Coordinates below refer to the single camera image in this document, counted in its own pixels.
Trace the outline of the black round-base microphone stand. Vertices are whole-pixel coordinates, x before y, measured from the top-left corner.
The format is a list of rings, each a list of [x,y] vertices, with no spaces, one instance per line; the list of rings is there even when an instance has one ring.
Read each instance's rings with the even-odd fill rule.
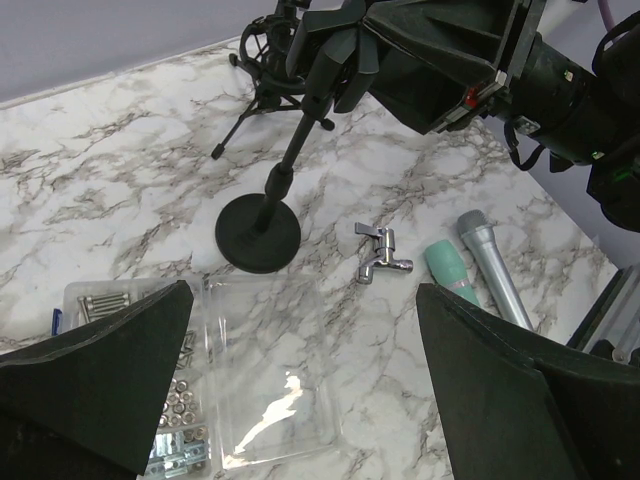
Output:
[[[270,171],[262,193],[242,195],[227,204],[216,221],[215,239],[223,257],[253,274],[287,266],[297,254],[301,228],[284,202],[294,178],[294,163],[315,125],[331,131],[329,112],[352,111],[379,72],[378,47],[362,25],[367,4],[346,1],[336,10],[298,12],[299,25],[285,63],[290,77],[304,80],[302,118],[285,154]]]

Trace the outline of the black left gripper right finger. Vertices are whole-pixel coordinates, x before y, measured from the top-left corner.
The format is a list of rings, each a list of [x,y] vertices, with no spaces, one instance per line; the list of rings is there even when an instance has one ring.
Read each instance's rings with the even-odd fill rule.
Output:
[[[457,479],[636,479],[639,371],[495,317],[449,290],[416,293]]]

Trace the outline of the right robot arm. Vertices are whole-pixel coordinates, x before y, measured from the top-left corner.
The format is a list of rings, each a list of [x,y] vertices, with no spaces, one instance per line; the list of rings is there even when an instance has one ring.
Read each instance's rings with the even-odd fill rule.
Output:
[[[614,225],[639,228],[639,17],[599,42],[590,68],[548,45],[541,1],[383,1],[364,27],[382,44],[374,97],[426,134],[494,117],[512,163],[590,170],[588,194]]]

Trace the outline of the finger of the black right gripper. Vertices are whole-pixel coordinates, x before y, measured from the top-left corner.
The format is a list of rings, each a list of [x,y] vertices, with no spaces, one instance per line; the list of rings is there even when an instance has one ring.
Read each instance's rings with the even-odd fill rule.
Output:
[[[368,92],[401,124],[427,134],[468,127],[471,118],[458,119],[444,128],[440,125],[452,110],[464,103],[468,92],[479,86],[480,82],[458,83],[431,69],[385,70],[376,77]]]
[[[487,80],[498,69],[518,1],[384,1],[363,24],[394,48],[452,80]]]

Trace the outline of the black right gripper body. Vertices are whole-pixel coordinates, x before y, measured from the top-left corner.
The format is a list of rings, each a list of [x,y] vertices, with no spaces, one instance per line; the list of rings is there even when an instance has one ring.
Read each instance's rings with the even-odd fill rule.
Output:
[[[478,105],[462,120],[467,127],[475,118],[506,119],[514,109],[515,87],[530,55],[545,8],[544,1],[508,1],[510,7],[501,37],[496,72],[481,85]]]

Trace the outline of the black tripod microphone stand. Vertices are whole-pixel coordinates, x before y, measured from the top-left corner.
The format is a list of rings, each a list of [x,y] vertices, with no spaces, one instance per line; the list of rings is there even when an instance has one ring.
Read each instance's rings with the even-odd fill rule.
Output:
[[[279,0],[272,14],[254,19],[243,30],[239,48],[229,55],[229,63],[247,73],[254,87],[254,98],[240,114],[211,157],[219,159],[228,142],[242,125],[255,115],[299,110],[297,99],[305,92],[304,80],[286,73],[286,58],[299,25],[298,12],[307,10],[309,1]]]

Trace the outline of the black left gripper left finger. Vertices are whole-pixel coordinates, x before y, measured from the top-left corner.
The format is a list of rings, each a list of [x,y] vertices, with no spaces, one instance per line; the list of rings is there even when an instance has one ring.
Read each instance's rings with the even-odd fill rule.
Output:
[[[103,319],[1,357],[4,479],[144,474],[190,320],[178,280]]]

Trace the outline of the silver grey microphone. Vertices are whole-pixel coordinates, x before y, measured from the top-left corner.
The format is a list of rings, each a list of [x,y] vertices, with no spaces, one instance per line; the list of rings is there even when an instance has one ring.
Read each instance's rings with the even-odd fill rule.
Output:
[[[471,210],[457,220],[458,234],[472,253],[502,318],[528,331],[533,325],[499,252],[495,233],[481,210]]]

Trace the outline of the mint green microphone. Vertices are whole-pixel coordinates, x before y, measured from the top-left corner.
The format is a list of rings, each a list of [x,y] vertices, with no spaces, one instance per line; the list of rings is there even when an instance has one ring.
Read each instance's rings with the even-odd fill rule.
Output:
[[[475,306],[480,306],[464,261],[449,240],[429,245],[424,251],[424,257],[432,277],[439,285]]]

